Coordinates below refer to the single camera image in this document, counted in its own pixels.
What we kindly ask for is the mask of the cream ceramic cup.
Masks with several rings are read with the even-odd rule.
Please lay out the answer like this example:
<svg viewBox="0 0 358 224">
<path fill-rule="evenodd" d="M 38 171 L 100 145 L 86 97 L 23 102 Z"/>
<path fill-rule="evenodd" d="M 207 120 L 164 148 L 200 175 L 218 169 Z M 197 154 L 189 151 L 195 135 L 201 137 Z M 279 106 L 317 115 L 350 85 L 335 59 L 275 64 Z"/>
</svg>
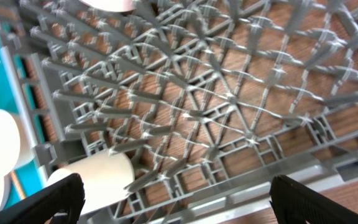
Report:
<svg viewBox="0 0 358 224">
<path fill-rule="evenodd" d="M 125 189 L 135 180 L 134 168 L 125 153 L 101 151 L 53 172 L 46 183 L 52 185 L 70 174 L 79 174 L 85 190 L 85 215 L 107 207 L 129 195 Z"/>
</svg>

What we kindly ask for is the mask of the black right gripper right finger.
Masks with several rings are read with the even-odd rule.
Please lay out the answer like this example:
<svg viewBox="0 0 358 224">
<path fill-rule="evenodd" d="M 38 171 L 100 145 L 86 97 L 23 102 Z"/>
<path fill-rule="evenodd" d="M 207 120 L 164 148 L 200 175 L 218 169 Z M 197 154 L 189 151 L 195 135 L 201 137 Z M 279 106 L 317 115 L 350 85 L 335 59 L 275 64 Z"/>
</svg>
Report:
<svg viewBox="0 0 358 224">
<path fill-rule="evenodd" d="M 358 213 L 285 175 L 273 178 L 269 194 L 279 224 L 358 223 Z"/>
</svg>

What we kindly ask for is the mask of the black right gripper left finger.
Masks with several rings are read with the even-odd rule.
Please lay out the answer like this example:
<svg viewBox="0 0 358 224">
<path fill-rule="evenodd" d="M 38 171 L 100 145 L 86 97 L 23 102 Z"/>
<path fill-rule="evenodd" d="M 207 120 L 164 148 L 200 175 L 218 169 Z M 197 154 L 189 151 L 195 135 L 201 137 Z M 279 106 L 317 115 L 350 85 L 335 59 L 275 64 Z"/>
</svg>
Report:
<svg viewBox="0 0 358 224">
<path fill-rule="evenodd" d="M 0 224 L 77 224 L 84 204 L 84 183 L 74 173 L 0 211 Z"/>
</svg>

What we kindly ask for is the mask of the pink bowl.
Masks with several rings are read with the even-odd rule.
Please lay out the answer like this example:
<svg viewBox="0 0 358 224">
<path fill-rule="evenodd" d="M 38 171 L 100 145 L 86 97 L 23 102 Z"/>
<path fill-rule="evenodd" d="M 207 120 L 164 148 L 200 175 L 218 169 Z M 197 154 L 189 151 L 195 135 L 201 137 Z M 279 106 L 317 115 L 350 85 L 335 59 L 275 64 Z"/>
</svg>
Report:
<svg viewBox="0 0 358 224">
<path fill-rule="evenodd" d="M 106 12 L 129 12 L 135 9 L 132 0 L 80 0 L 82 3 Z"/>
</svg>

